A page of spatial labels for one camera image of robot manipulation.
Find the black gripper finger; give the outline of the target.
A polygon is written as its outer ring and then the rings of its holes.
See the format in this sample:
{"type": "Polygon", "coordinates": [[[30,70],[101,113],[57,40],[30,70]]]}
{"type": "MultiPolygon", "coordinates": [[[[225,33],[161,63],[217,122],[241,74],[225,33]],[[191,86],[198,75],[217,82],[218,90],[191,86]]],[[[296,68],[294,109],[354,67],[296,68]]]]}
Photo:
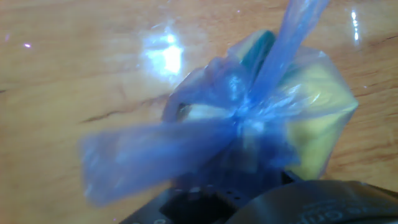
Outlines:
{"type": "Polygon", "coordinates": [[[212,185],[170,188],[119,224],[224,224],[250,200],[235,189],[212,185]]]}

